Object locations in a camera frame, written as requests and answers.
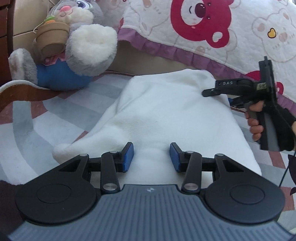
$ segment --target gray ribbed panel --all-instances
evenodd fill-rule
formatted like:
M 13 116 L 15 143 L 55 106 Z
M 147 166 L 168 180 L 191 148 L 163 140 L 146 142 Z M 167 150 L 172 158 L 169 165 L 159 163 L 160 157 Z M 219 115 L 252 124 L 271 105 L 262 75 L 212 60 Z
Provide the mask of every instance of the gray ribbed panel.
M 125 185 L 104 195 L 80 220 L 56 227 L 25 222 L 12 241 L 288 241 L 276 222 L 235 226 L 212 215 L 197 196 L 174 185 Z

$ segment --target white towel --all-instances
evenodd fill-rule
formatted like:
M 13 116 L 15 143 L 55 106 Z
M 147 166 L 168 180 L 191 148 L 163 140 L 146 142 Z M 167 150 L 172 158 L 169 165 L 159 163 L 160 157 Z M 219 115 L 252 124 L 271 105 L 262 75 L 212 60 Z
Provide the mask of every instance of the white towel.
M 226 95 L 203 97 L 215 79 L 205 70 L 132 78 L 121 96 L 82 139 L 57 146 L 54 158 L 62 163 L 81 153 L 100 157 L 134 144 L 134 157 L 127 173 L 118 173 L 123 184 L 177 184 L 184 174 L 176 173 L 169 155 L 171 142 L 213 158 L 223 153 L 261 175 L 252 150 L 234 119 Z M 203 173 L 202 187 L 212 182 Z M 99 176 L 92 178 L 99 186 Z

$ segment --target blue foam pad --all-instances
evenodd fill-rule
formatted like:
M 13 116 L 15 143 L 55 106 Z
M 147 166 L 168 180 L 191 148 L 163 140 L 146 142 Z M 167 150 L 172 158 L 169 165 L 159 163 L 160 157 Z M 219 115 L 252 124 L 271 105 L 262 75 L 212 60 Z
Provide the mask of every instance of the blue foam pad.
M 176 149 L 173 147 L 173 145 L 170 145 L 170 159 L 172 160 L 172 163 L 174 165 L 174 168 L 177 172 L 180 172 L 180 159 L 179 154 L 176 151 Z
M 127 172 L 131 161 L 133 160 L 133 143 L 128 148 L 127 152 L 124 155 L 124 161 L 123 161 L 123 172 Z

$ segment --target black wrist strap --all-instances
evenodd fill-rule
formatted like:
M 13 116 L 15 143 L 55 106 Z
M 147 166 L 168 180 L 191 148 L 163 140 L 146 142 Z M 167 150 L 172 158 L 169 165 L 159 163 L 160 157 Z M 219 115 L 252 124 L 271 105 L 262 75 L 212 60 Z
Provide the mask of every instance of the black wrist strap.
M 282 108 L 279 104 L 274 106 L 272 103 L 265 103 L 263 111 L 270 114 L 279 146 L 283 150 L 292 151 L 295 146 L 295 134 L 292 131 L 292 124 L 296 118 L 289 112 L 288 109 Z

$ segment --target brown wooden furniture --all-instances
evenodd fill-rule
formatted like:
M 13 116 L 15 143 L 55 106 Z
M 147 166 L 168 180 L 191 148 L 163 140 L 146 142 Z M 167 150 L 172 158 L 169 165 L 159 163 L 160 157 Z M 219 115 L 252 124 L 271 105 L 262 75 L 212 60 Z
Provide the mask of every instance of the brown wooden furniture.
M 11 80 L 8 56 L 13 51 L 14 0 L 0 0 L 0 86 Z

